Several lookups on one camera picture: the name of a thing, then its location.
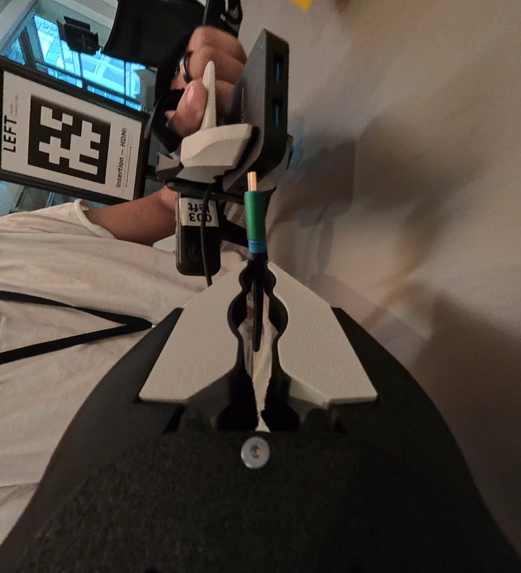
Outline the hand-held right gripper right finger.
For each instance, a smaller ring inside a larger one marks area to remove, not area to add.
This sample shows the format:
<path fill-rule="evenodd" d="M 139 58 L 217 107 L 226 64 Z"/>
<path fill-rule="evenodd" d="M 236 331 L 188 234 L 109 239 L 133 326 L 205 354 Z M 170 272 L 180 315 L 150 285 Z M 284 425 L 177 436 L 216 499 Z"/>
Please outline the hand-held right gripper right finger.
<path fill-rule="evenodd" d="M 378 393 L 328 302 L 273 262 L 267 270 L 285 311 L 275 342 L 288 383 L 286 405 L 305 419 L 315 409 L 376 401 Z"/>

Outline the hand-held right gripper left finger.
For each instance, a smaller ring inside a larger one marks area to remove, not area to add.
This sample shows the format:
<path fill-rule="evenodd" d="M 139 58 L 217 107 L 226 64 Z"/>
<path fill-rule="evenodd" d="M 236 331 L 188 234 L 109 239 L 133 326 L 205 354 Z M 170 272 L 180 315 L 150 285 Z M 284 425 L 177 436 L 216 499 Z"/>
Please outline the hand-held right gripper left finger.
<path fill-rule="evenodd" d="M 185 406 L 215 419 L 248 412 L 245 343 L 248 263 L 240 262 L 182 309 L 139 393 L 142 402 Z"/>

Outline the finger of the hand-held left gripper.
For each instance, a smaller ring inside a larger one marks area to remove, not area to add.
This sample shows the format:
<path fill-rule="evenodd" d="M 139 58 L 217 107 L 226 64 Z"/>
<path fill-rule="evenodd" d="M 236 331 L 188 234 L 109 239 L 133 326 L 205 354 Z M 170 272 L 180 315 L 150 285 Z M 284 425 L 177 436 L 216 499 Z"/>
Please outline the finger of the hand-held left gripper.
<path fill-rule="evenodd" d="M 181 179 L 213 182 L 237 167 L 252 136 L 252 125 L 221 125 L 199 130 L 181 143 Z"/>

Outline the dark usb hub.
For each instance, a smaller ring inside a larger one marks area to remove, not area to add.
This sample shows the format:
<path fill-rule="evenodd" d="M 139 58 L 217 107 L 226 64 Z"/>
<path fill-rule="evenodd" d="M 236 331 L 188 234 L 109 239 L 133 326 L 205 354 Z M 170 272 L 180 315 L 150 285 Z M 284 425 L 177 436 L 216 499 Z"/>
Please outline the dark usb hub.
<path fill-rule="evenodd" d="M 255 171 L 258 189 L 272 192 L 290 164 L 293 137 L 288 134 L 288 43 L 263 29 L 243 67 L 224 113 L 226 124 L 253 127 L 237 167 L 223 177 L 231 195 L 247 190 L 247 173 Z"/>

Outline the person's left forearm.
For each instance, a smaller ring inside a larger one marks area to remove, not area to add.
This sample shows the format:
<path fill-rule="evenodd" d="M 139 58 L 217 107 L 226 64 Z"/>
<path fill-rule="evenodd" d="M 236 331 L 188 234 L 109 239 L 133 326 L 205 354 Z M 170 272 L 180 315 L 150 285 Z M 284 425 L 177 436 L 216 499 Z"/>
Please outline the person's left forearm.
<path fill-rule="evenodd" d="M 118 240 L 152 246 L 176 231 L 177 194 L 168 187 L 148 197 L 86 211 L 86 218 Z"/>

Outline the person's left hand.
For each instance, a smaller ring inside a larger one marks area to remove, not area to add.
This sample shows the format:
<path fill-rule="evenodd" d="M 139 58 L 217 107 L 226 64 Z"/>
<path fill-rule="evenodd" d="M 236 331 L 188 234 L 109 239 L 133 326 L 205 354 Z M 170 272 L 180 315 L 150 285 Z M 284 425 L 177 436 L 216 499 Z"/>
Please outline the person's left hand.
<path fill-rule="evenodd" d="M 207 106 L 208 92 L 202 82 L 205 68 L 214 62 L 216 105 L 222 115 L 247 61 L 238 39 L 212 26 L 199 26 L 184 52 L 190 53 L 185 73 L 178 71 L 171 82 L 172 90 L 184 90 L 175 111 L 167 111 L 169 128 L 181 138 L 199 130 Z"/>

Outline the black mounted device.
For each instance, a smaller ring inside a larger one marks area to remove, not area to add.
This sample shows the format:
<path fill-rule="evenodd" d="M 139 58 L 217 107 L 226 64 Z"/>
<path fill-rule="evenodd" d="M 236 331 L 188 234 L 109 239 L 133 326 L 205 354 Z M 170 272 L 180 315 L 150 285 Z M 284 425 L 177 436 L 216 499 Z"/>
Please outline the black mounted device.
<path fill-rule="evenodd" d="M 65 16 L 63 31 L 64 41 L 74 52 L 94 55 L 100 49 L 98 33 L 86 22 Z"/>

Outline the window with dark frame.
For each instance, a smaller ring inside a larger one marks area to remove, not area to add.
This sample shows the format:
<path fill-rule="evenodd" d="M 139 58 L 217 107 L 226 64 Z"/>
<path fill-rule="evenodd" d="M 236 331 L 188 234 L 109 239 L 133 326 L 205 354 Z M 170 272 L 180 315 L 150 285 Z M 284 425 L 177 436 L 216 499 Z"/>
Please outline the window with dark frame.
<path fill-rule="evenodd" d="M 66 19 L 87 24 L 104 46 L 117 1 L 0 1 L 0 55 L 44 72 L 81 90 L 148 112 L 156 73 L 152 68 L 72 50 L 65 39 Z"/>

